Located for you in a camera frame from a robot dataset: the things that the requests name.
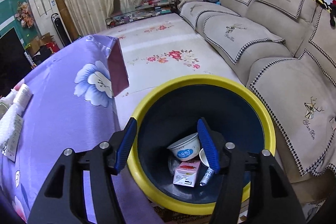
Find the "black tower fan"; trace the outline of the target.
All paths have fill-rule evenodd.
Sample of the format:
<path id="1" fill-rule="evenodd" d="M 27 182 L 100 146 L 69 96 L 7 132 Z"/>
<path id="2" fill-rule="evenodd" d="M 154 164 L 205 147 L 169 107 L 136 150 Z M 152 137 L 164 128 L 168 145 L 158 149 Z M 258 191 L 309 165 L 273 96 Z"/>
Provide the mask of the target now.
<path id="1" fill-rule="evenodd" d="M 54 25 L 54 28 L 56 30 L 56 33 L 58 34 L 58 37 L 60 38 L 60 41 L 62 42 L 62 45 L 64 47 L 71 44 L 71 40 L 66 32 L 66 29 L 62 23 L 61 17 L 58 13 L 53 13 L 51 15 L 52 24 Z"/>

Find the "black flat television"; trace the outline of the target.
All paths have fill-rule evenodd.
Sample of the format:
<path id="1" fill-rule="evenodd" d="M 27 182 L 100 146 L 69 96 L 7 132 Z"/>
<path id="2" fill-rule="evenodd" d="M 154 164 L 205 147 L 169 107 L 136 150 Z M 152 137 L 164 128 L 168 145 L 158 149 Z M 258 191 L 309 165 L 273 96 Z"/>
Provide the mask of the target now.
<path id="1" fill-rule="evenodd" d="M 11 89 L 32 71 L 25 53 L 15 28 L 8 30 L 1 36 L 1 97 L 9 94 Z"/>

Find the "white foam fruit net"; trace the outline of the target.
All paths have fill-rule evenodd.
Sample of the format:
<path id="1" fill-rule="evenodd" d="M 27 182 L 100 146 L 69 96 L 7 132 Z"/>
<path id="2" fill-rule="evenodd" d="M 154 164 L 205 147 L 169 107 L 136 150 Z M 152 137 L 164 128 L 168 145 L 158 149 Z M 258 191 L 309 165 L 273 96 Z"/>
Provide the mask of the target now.
<path id="1" fill-rule="evenodd" d="M 14 103 L 9 107 L 7 112 L 1 118 L 1 145 L 10 137 L 10 130 L 14 128 L 15 115 L 22 117 L 23 109 Z"/>

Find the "white yogurt cup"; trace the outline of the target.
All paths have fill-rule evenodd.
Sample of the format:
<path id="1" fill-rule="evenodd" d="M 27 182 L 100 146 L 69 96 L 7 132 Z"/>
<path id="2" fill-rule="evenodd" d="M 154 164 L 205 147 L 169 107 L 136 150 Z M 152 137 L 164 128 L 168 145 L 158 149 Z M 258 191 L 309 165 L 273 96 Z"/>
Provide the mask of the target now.
<path id="1" fill-rule="evenodd" d="M 167 147 L 180 161 L 188 161 L 199 155 L 201 144 L 198 133 L 186 136 Z"/>

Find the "white plastic bottle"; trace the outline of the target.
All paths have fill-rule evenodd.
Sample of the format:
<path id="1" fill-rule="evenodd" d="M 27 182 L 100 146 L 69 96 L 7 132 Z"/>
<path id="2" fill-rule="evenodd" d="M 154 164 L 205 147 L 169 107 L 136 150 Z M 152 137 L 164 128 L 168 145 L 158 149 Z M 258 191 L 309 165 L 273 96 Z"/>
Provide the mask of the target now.
<path id="1" fill-rule="evenodd" d="M 22 84 L 13 100 L 13 103 L 25 110 L 32 96 L 33 94 L 29 86 Z"/>

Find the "white blue toothpaste tube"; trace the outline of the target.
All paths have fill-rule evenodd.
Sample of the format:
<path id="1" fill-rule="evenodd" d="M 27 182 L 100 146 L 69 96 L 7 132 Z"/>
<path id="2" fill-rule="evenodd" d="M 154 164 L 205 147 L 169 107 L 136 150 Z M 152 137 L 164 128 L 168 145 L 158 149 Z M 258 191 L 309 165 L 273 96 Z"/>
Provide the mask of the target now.
<path id="1" fill-rule="evenodd" d="M 200 186 L 205 186 L 209 183 L 209 181 L 211 180 L 211 178 L 213 177 L 215 171 L 208 167 L 207 171 L 205 172 L 203 178 L 201 179 L 201 182 L 200 182 Z"/>

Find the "pink white milk carton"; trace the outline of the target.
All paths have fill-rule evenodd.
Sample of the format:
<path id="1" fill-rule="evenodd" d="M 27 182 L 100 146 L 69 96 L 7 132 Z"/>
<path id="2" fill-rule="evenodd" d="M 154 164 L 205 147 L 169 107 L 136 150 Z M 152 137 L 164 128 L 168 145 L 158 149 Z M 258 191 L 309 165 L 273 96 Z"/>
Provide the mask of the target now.
<path id="1" fill-rule="evenodd" d="M 174 171 L 173 184 L 194 187 L 198 178 L 200 160 L 183 161 Z"/>

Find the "beige sectional sofa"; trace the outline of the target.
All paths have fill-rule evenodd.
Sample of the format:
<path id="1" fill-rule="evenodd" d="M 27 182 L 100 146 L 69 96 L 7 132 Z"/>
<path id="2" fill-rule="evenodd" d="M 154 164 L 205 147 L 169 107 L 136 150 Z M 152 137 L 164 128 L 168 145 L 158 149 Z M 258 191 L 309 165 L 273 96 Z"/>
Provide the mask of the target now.
<path id="1" fill-rule="evenodd" d="M 298 199 L 335 187 L 335 27 L 315 0 L 175 0 L 268 110 Z"/>

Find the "small white cup in bin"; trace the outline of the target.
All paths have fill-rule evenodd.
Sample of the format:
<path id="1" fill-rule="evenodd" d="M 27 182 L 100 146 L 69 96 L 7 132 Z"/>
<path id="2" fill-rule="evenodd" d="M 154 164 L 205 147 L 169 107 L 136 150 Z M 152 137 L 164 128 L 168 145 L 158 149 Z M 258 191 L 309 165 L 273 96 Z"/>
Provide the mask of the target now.
<path id="1" fill-rule="evenodd" d="M 199 151 L 199 159 L 201 160 L 204 166 L 209 167 L 209 163 L 208 163 L 208 160 L 206 158 L 206 154 L 203 148 Z"/>

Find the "white standing air conditioner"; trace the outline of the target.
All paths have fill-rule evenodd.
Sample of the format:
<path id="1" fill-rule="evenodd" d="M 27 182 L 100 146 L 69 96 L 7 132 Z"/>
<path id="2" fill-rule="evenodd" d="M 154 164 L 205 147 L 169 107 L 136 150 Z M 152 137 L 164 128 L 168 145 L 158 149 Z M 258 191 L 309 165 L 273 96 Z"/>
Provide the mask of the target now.
<path id="1" fill-rule="evenodd" d="M 62 49 L 64 44 L 55 29 L 52 21 L 52 14 L 60 16 L 59 9 L 55 0 L 28 0 L 30 9 L 33 13 L 35 24 L 41 35 L 50 34 L 57 44 Z"/>

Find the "low shelf with clutter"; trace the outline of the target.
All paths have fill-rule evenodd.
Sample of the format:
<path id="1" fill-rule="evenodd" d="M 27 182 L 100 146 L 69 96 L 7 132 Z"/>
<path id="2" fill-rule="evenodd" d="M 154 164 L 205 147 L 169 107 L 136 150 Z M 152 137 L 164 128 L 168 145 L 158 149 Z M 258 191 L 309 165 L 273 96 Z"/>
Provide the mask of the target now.
<path id="1" fill-rule="evenodd" d="M 116 12 L 105 20 L 107 28 L 114 28 L 131 22 L 170 14 L 174 9 L 173 0 L 142 0 L 139 5 L 131 6 L 125 12 Z"/>

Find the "white patterned carton box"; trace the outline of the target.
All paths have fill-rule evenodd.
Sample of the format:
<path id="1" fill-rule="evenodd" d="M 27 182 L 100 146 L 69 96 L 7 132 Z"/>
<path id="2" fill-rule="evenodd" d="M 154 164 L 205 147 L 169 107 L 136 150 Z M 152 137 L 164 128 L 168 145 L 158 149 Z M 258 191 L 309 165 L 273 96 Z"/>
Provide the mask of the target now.
<path id="1" fill-rule="evenodd" d="M 14 128 L 10 130 L 9 139 L 1 145 L 1 152 L 9 160 L 15 162 L 18 142 L 23 127 L 23 118 L 16 114 L 13 123 Z"/>

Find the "yellow rimmed dark trash bin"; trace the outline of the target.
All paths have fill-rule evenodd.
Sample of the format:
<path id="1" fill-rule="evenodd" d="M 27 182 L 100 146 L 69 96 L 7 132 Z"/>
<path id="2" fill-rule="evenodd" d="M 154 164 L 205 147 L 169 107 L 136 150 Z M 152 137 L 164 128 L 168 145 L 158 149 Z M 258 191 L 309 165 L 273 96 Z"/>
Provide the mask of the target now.
<path id="1" fill-rule="evenodd" d="M 197 131 L 205 118 L 210 128 L 242 151 L 276 150 L 273 122 L 262 102 L 246 87 L 224 77 L 190 75 L 152 90 L 136 107 L 138 133 L 127 165 L 136 184 L 156 204 L 182 214 L 210 215 L 222 176 L 206 186 L 173 184 L 169 145 Z"/>

